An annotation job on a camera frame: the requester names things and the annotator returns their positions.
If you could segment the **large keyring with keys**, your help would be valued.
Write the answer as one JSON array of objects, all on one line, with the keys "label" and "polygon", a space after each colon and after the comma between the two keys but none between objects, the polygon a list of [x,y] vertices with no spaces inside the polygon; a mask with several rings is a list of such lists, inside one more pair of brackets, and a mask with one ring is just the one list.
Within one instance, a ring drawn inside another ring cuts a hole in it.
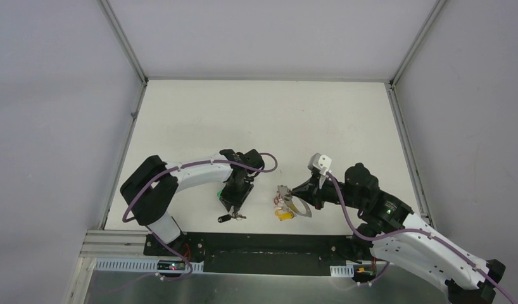
[{"label": "large keyring with keys", "polygon": [[312,218],[310,207],[299,199],[303,203],[303,209],[300,210],[294,203],[293,198],[290,188],[285,185],[278,185],[276,195],[273,199],[275,216],[280,221],[290,220],[295,217]]}]

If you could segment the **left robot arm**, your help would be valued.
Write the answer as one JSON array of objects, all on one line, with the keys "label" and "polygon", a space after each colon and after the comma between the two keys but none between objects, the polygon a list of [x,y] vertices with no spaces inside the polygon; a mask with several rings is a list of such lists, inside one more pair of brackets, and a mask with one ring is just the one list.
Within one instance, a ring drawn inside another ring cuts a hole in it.
[{"label": "left robot arm", "polygon": [[196,186],[221,182],[218,199],[226,211],[221,222],[237,217],[254,188],[255,177],[265,171],[262,155],[255,149],[246,153],[223,149],[206,158],[170,165],[158,155],[146,158],[122,184],[120,193],[127,204],[124,222],[135,220],[159,238],[168,256],[184,247],[182,229],[169,214],[175,194]]}]

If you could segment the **black tagged key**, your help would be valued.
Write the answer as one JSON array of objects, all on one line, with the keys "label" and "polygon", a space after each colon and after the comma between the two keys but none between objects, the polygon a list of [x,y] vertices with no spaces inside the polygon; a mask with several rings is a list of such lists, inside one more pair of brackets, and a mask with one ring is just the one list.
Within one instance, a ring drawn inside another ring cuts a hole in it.
[{"label": "black tagged key", "polygon": [[228,222],[228,221],[230,221],[232,219],[243,220],[243,219],[247,219],[247,217],[244,216],[244,215],[241,215],[239,213],[232,213],[232,214],[226,214],[226,215],[220,216],[217,219],[217,222],[218,223],[224,223],[224,222]]}]

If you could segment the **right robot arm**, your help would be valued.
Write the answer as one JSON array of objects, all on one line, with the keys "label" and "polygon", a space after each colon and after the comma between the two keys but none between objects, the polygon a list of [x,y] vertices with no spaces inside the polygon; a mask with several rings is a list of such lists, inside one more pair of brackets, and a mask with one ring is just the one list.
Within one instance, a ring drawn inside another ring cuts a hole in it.
[{"label": "right robot arm", "polygon": [[379,180],[356,163],[338,181],[309,165],[310,178],[289,190],[316,210],[325,203],[341,206],[352,236],[340,251],[354,262],[372,259],[393,263],[446,295],[449,303],[492,303],[505,266],[484,260],[445,238],[402,200],[379,187]]}]

